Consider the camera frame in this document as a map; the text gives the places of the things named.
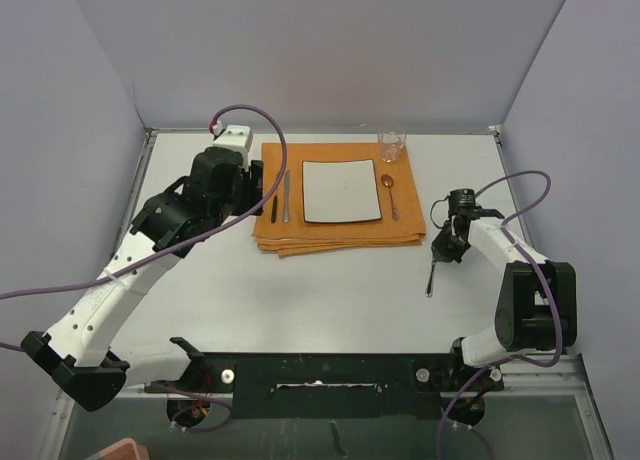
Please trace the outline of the silver butter knife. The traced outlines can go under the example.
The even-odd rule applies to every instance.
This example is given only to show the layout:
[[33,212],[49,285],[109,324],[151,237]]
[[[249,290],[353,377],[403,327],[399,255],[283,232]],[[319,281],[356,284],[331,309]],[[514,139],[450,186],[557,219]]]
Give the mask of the silver butter knife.
[[283,212],[282,212],[282,220],[284,223],[289,223],[290,221],[290,207],[289,207],[289,194],[290,194],[290,177],[291,172],[287,170],[283,179]]

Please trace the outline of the green handled gold fork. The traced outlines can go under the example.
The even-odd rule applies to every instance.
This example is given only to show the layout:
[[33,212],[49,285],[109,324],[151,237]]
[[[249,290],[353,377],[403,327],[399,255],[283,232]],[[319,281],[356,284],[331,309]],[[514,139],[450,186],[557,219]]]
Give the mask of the green handled gold fork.
[[270,212],[270,222],[271,224],[275,224],[278,219],[278,211],[279,211],[279,195],[282,190],[283,182],[284,182],[285,174],[282,175],[282,179],[278,182],[278,187],[272,196],[272,205]]

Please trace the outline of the orange cloth placemat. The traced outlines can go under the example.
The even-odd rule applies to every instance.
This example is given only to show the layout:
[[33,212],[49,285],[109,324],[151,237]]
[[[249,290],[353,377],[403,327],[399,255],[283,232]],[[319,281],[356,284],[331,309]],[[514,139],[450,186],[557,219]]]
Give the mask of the orange cloth placemat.
[[[286,257],[350,247],[422,243],[427,228],[406,150],[391,163],[381,160],[375,143],[290,143],[287,153],[287,169],[291,172],[290,221],[277,220],[271,224],[272,201],[268,201],[264,214],[256,218],[252,232],[259,249]],[[302,163],[366,159],[374,161],[378,176],[389,174],[394,179],[393,194],[399,220],[392,219],[388,191],[379,184],[380,220],[333,225],[306,222],[303,219]]]

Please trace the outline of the white square plate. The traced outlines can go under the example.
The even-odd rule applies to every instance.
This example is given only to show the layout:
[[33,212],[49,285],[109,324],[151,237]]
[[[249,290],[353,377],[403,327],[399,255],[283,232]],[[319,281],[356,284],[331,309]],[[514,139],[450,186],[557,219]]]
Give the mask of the white square plate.
[[372,159],[302,163],[303,218],[342,224],[382,218]]

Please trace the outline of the copper bowl spoon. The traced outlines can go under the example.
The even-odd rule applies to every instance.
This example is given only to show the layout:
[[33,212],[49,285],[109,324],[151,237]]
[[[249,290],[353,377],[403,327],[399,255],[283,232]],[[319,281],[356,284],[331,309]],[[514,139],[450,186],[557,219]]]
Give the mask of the copper bowl spoon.
[[393,194],[394,179],[389,174],[383,174],[381,176],[381,182],[384,185],[384,187],[387,189],[389,194],[392,219],[394,221],[398,221],[400,216],[397,210],[397,206],[396,206],[394,194]]

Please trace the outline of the clear drinking glass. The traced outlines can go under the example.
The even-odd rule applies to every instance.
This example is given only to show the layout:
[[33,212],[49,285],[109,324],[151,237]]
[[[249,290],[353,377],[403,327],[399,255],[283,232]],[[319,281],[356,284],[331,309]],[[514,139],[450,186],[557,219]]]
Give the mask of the clear drinking glass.
[[399,158],[406,143],[407,135],[401,129],[388,129],[377,134],[381,160],[387,163]]

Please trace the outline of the green handled silver knife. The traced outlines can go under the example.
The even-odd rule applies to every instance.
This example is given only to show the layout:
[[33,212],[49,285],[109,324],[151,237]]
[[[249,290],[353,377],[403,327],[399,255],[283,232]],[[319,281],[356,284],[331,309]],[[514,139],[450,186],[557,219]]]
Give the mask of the green handled silver knife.
[[435,277],[436,266],[437,266],[437,261],[436,260],[432,260],[431,264],[430,264],[430,270],[429,270],[429,276],[428,276],[428,280],[427,280],[427,285],[426,285],[426,288],[425,288],[425,296],[427,298],[431,298],[432,295],[433,295],[434,277]]

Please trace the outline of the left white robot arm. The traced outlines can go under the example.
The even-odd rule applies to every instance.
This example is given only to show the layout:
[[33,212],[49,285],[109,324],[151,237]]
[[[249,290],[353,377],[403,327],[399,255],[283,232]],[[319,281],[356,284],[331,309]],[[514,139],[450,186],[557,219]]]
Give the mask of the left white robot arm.
[[189,174],[146,200],[101,285],[45,332],[32,331],[23,351],[80,407],[96,411],[125,387],[170,381],[182,391],[203,378],[203,353],[181,337],[159,347],[114,351],[117,333],[151,288],[192,247],[181,242],[240,216],[262,198],[263,166],[246,146],[210,146],[197,154]]

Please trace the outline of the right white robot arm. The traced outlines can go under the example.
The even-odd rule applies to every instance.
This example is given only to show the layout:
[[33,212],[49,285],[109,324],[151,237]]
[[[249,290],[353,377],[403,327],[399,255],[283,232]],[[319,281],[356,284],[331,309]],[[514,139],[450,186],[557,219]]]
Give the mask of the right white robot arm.
[[460,263],[478,250],[502,275],[492,323],[460,340],[461,354],[444,365],[446,380],[464,389],[480,367],[518,359],[541,367],[557,363],[578,333],[577,275],[567,262],[537,252],[499,220],[495,209],[451,207],[431,244],[432,263]]

